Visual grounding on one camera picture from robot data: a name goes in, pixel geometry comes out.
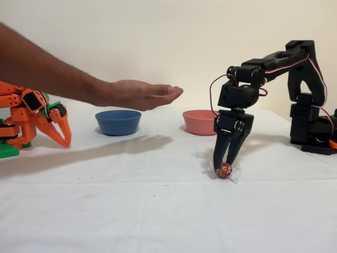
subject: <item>white wall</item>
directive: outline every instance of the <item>white wall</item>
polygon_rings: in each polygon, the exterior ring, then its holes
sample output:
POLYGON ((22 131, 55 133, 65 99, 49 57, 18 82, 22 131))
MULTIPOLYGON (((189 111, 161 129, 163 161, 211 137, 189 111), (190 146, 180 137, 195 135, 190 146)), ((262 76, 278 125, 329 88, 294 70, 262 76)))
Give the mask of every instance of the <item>white wall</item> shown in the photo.
MULTIPOLYGON (((179 85, 185 93, 171 106, 195 108, 209 107, 209 85, 228 66, 282 51, 290 40, 315 40, 326 108, 337 108, 336 0, 198 1, 0 0, 0 19, 102 79, 179 85)), ((256 106, 288 118, 287 76, 267 88, 256 106)))

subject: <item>finger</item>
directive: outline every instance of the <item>finger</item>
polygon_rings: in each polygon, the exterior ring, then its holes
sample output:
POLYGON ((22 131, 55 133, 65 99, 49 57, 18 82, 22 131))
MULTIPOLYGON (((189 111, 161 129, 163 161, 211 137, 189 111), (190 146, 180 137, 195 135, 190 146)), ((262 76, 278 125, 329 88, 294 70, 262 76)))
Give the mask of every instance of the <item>finger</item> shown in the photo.
POLYGON ((170 85, 154 84, 154 85, 148 86, 146 95, 167 96, 167 95, 173 94, 174 92, 175 92, 175 89, 170 85))
POLYGON ((150 102, 150 106, 153 108, 156 108, 158 106, 162 106, 162 105, 167 105, 167 104, 171 104, 174 100, 176 100, 177 98, 179 98, 181 96, 181 94, 183 94, 184 90, 182 88, 179 87, 174 87, 173 88, 174 92, 170 95, 166 95, 166 96, 149 96, 149 102, 150 102))

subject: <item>table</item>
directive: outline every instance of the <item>table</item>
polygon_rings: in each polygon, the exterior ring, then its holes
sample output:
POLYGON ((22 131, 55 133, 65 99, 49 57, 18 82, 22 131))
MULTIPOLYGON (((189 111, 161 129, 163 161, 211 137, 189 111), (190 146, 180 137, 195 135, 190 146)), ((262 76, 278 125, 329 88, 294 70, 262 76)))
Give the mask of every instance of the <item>table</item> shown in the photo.
POLYGON ((39 134, 0 160, 0 252, 336 252, 337 155, 289 144, 290 123, 260 109, 236 159, 211 167, 215 136, 182 112, 143 113, 127 137, 100 133, 102 108, 69 108, 73 144, 39 134))

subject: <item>forearm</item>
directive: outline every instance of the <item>forearm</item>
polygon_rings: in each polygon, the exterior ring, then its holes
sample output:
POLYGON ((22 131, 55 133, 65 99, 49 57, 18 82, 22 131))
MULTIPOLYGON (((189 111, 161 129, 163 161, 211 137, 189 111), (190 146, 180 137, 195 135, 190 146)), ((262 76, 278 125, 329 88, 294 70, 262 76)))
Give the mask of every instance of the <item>forearm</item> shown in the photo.
POLYGON ((98 105, 105 82, 50 55, 0 23, 0 81, 98 105))

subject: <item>orange robot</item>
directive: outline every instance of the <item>orange robot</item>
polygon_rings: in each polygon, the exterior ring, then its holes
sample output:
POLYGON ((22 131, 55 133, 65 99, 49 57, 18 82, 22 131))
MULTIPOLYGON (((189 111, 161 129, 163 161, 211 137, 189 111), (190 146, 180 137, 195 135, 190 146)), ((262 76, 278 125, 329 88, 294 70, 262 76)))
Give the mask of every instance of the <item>orange robot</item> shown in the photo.
POLYGON ((71 144, 71 130, 66 107, 60 102, 49 104, 47 94, 0 81, 0 108, 10 108, 11 117, 0 119, 0 158, 19 155, 31 146, 36 128, 60 145, 71 144), (58 124, 62 137, 54 127, 58 124))

